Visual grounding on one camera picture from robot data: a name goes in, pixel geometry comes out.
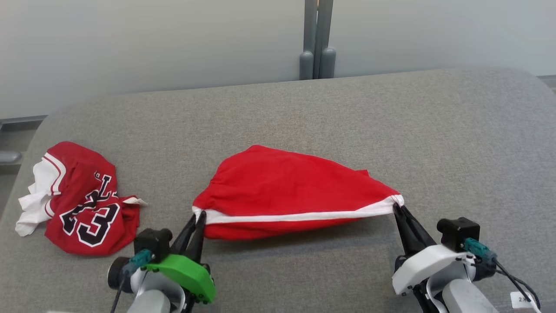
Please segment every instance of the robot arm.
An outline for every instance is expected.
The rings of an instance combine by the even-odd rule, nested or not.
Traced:
[[[423,312],[497,312],[473,285],[497,272],[508,276],[529,299],[515,277],[498,263],[496,254],[478,241],[477,223],[464,217],[441,219],[436,228],[443,234],[442,244],[436,244],[407,208],[394,205],[394,216],[405,253],[395,261],[394,291],[402,296],[412,292]],[[535,300],[532,305],[538,311],[536,296]]]
[[[131,277],[125,275],[126,268],[136,257],[119,257],[114,261],[108,285],[135,294],[128,312],[189,313],[195,303],[213,302],[216,289],[210,267],[201,263],[205,222],[204,212],[198,221],[192,216],[172,246],[168,229],[146,229],[139,233],[133,242],[136,256],[148,251],[151,257],[136,267]]]

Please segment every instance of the gray upholstered table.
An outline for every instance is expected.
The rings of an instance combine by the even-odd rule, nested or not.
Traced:
[[[109,97],[40,126],[0,222],[1,311],[106,312],[113,257],[68,255],[39,228],[20,238],[17,198],[46,149],[70,140],[117,167],[118,193],[137,194],[140,229],[173,232],[219,162],[251,144],[314,154],[399,190],[435,239],[438,219],[466,216],[517,277],[556,310],[556,96],[503,69],[435,70]],[[393,216],[253,242],[206,241],[214,312],[417,312],[391,288],[402,253]],[[128,246],[121,255],[130,255]],[[478,283],[501,312],[514,287]],[[131,303],[124,294],[119,309]]]

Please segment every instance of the white stripe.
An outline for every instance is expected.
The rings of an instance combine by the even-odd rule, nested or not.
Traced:
[[[58,178],[56,178],[56,180],[54,181],[54,186],[53,186],[53,192],[59,193],[60,192],[60,183],[62,182],[62,179],[64,178],[64,176],[66,175],[66,167],[62,164],[62,162],[60,162],[60,160],[56,159],[55,157],[52,156],[52,154],[46,152],[44,154],[45,157],[47,157],[48,159],[50,159],[50,161],[52,163],[54,163],[58,169],[60,170],[60,175],[58,176]]]
[[[217,223],[242,223],[242,222],[301,222],[301,221],[321,221],[325,219],[340,218],[362,218],[371,217],[393,212],[394,203],[404,205],[404,198],[401,194],[392,195],[384,200],[369,204],[354,211],[334,211],[334,212],[309,212],[284,215],[258,215],[258,216],[229,216],[222,212],[207,209],[206,224]],[[203,209],[193,206],[193,213],[199,218]]]
[[[46,208],[46,211],[48,211],[48,214],[50,214],[50,216],[54,216],[54,211],[52,210],[52,208],[50,207],[50,201],[48,200],[46,202],[46,204],[44,205],[44,207]]]

